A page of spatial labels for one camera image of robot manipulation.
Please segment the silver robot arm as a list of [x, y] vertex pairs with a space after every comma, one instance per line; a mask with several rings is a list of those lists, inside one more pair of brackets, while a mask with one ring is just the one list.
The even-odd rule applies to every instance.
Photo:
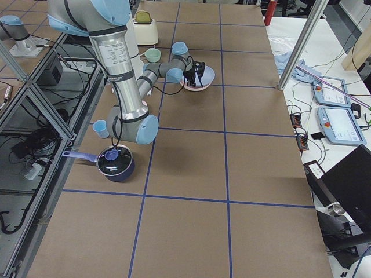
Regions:
[[97, 61], [106, 71], [118, 99], [106, 120], [110, 136], [150, 144], [157, 136], [159, 123], [143, 104], [143, 98], [159, 78], [195, 86], [203, 76], [205, 63], [195, 61], [184, 42], [176, 42], [168, 63], [145, 64], [142, 75], [136, 77], [125, 39], [131, 14], [129, 1], [48, 2], [50, 26], [66, 34], [88, 37]]

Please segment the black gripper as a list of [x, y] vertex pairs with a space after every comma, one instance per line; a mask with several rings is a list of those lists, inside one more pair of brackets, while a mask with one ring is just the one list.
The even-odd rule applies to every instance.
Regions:
[[184, 73], [184, 83], [189, 86], [195, 86], [195, 80], [199, 79], [195, 72], [194, 62], [192, 68]]

